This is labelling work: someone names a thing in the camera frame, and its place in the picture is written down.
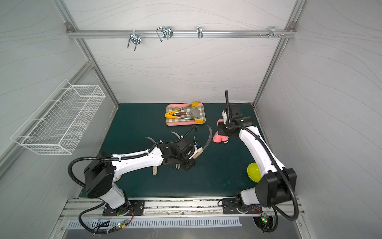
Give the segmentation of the pink rag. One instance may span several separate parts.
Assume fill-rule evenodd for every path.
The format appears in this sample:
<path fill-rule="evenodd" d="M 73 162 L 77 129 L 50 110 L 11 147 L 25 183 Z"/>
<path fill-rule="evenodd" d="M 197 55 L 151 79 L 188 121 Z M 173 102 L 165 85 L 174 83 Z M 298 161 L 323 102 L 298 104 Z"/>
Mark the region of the pink rag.
<path fill-rule="evenodd" d="M 218 132 L 213 136 L 213 142 L 218 144 L 227 144 L 229 141 L 229 137 L 225 135 L 219 135 Z"/>

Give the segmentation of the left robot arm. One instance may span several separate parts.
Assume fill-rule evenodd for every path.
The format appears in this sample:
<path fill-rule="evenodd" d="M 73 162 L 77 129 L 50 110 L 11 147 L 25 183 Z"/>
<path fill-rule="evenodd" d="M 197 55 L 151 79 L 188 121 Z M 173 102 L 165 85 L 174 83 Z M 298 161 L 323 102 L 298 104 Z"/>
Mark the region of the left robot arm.
<path fill-rule="evenodd" d="M 203 152 L 202 147 L 187 138 L 173 142 L 156 142 L 151 148 L 129 154 L 111 154 L 101 157 L 79 157 L 68 166 L 70 178 L 86 189 L 88 198 L 99 198 L 112 209 L 128 204 L 123 190 L 116 186 L 114 179 L 132 171 L 162 165 L 176 165 L 189 170 L 195 165 L 195 159 Z M 78 179 L 73 166 L 82 161 L 90 164 L 84 169 L 85 181 Z"/>

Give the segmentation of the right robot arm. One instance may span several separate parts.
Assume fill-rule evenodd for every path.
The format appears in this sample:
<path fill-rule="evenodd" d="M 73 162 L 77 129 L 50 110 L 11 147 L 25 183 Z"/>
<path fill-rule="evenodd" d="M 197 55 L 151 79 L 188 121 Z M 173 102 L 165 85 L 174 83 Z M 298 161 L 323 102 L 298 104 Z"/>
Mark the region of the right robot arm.
<path fill-rule="evenodd" d="M 241 208 L 257 204 L 273 208 L 286 219 L 295 221 L 299 216 L 295 195 L 297 174 L 276 158 L 259 129 L 253 125 L 252 119 L 240 115 L 235 119 L 223 117 L 218 123 L 218 135 L 237 136 L 260 170 L 261 179 L 255 187 L 240 192 L 237 206 Z"/>

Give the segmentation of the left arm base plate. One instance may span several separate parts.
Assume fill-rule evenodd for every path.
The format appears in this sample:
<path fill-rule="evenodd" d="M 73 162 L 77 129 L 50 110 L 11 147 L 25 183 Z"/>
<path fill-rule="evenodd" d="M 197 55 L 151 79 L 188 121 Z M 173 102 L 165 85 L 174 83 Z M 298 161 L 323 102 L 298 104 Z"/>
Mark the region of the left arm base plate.
<path fill-rule="evenodd" d="M 122 206 L 113 209 L 106 204 L 102 215 L 104 217 L 142 216 L 145 200 L 127 200 Z"/>

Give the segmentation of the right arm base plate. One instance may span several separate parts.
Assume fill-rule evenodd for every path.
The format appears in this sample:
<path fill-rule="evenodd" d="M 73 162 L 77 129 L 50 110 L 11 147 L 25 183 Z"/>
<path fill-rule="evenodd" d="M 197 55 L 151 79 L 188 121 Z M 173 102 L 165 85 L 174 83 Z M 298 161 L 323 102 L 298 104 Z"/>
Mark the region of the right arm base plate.
<path fill-rule="evenodd" d="M 263 213 L 261 205 L 252 204 L 246 205 L 240 199 L 237 198 L 223 198 L 217 203 L 222 208 L 225 215 L 233 214 L 258 214 Z"/>

